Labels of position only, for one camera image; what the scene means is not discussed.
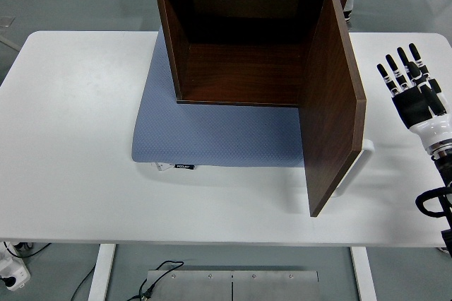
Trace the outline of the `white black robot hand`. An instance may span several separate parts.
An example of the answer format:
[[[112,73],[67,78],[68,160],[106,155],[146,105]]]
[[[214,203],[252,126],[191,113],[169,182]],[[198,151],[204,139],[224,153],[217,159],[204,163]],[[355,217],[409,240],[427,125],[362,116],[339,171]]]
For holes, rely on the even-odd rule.
[[[376,67],[405,127],[419,136],[430,156],[444,157],[451,153],[451,106],[437,80],[431,77],[417,46],[411,43],[409,50],[412,61],[403,48],[397,48],[404,71],[390,54],[386,55],[386,61],[391,72],[383,64]]]

